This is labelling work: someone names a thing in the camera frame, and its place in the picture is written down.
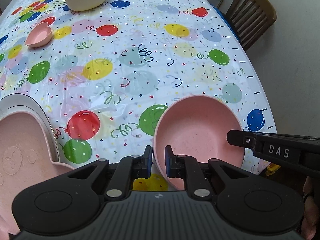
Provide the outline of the person's right hand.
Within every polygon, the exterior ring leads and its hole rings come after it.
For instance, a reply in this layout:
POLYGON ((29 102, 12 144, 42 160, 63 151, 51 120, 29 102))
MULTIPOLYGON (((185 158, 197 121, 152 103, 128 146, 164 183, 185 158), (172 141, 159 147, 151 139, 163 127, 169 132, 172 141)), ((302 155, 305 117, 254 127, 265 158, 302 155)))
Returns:
POLYGON ((310 240, 316 234, 317 222, 319 219, 319 208, 315 203, 313 194, 315 193, 315 187, 313 186, 313 180, 310 177, 306 178, 304 187, 304 218, 301 227, 301 236, 304 239, 310 240))

